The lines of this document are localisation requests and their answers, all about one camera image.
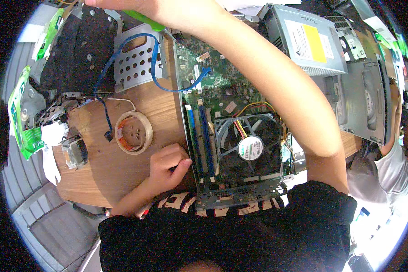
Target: wooden tabletop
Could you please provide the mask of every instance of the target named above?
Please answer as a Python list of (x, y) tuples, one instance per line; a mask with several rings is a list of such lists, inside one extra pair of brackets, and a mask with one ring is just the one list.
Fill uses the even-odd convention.
[[(165, 43), (165, 50), (168, 53), (170, 77), (159, 82), (164, 87), (176, 89), (172, 41)], [(104, 138), (109, 127), (100, 102), (94, 101), (73, 110), (68, 124), (81, 133), (88, 150), (89, 162), (80, 170), (69, 169), (60, 146), (53, 148), (62, 178), (57, 189), (63, 199), (112, 208), (149, 175), (150, 156), (153, 153), (173, 143), (186, 148), (177, 93), (160, 90), (153, 82), (149, 82), (115, 97), (130, 99), (137, 110), (148, 117), (153, 127), (152, 144), (141, 155), (128, 155), (118, 147), (115, 138), (111, 142)], [(132, 110), (131, 104), (125, 101), (108, 100), (106, 104), (113, 125), (122, 113)], [(359, 137), (342, 132), (342, 139), (346, 156), (361, 148)]]

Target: yellow label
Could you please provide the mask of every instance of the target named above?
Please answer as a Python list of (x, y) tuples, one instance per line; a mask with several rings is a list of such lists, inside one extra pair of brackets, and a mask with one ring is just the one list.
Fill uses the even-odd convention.
[(304, 28), (305, 35), (307, 36), (308, 43), (310, 44), (313, 60), (326, 63), (325, 52), (323, 50), (317, 28), (306, 24), (302, 25), (302, 27)]

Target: person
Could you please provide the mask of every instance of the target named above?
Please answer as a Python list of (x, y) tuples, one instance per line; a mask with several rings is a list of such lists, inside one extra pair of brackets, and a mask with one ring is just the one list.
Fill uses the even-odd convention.
[(375, 204), (394, 205), (408, 193), (408, 121), (402, 147), (402, 102), (395, 81), (390, 85), (392, 99), (392, 137), (379, 147), (364, 141), (364, 148), (347, 158), (349, 193), (355, 199)]
[(195, 211), (192, 192), (155, 202), (191, 165), (179, 144), (151, 156), (150, 176), (99, 225), (103, 271), (341, 271), (349, 254), (345, 154), (334, 112), (312, 79), (283, 52), (214, 0), (86, 0), (135, 10), (223, 54), (276, 109), (305, 152), (308, 182), (243, 208)]

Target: roll of tape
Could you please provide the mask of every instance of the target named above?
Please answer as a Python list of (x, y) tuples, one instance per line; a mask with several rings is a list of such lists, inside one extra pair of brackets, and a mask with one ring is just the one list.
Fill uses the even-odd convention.
[[(126, 141), (123, 136), (123, 128), (126, 126), (127, 122), (137, 119), (139, 122), (142, 123), (143, 127), (145, 128), (145, 135), (144, 135), (144, 142), (138, 146), (132, 146), (130, 143)], [(115, 137), (118, 143), (118, 146), (122, 151), (130, 155), (139, 155), (144, 152), (151, 141), (153, 140), (153, 127), (151, 126), (150, 121), (148, 118), (140, 112), (125, 112), (123, 113), (115, 126)]]

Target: blue ram slot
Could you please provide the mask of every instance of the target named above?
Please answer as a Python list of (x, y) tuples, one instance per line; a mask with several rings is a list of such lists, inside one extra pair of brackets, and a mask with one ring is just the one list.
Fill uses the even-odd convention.
[(198, 148), (197, 130), (195, 128), (194, 111), (192, 109), (187, 109), (187, 118), (189, 119), (189, 126), (192, 127), (192, 146), (198, 160), (198, 174), (199, 177), (201, 177), (203, 173), (203, 166), (201, 162), (201, 155), (199, 154), (200, 150)]
[(205, 115), (204, 106), (199, 106), (201, 115), (201, 126), (203, 129), (204, 147), (208, 165), (208, 171), (211, 177), (214, 177), (213, 156), (211, 155), (210, 136), (208, 133), (207, 117)]

